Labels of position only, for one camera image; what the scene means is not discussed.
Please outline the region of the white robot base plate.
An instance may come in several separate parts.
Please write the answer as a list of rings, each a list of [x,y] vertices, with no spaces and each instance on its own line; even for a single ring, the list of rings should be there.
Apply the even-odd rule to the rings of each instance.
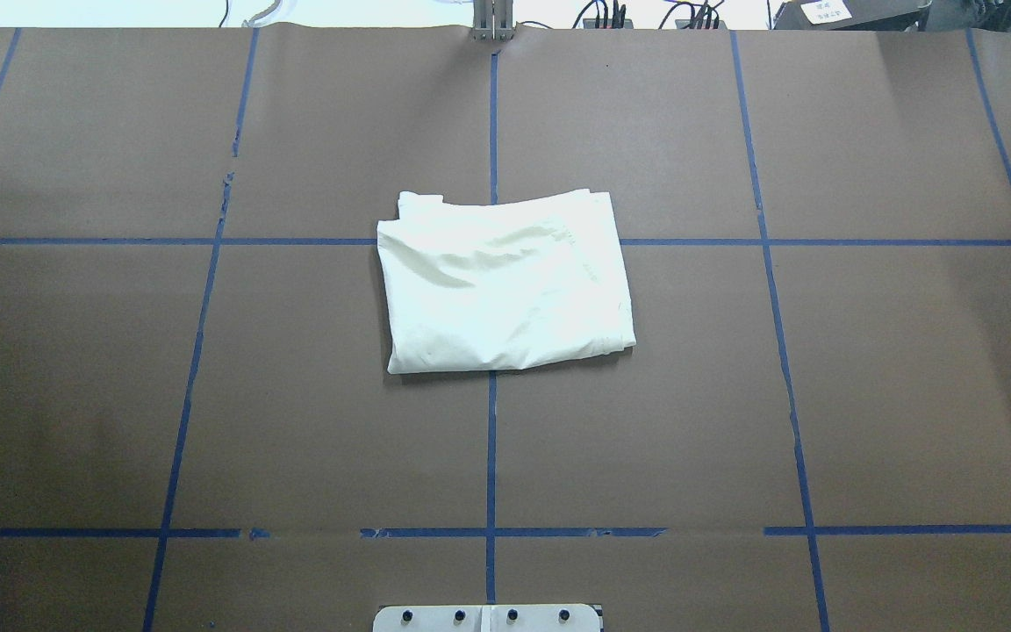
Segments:
[[[381,607],[373,631],[603,631],[602,607],[585,603]]]

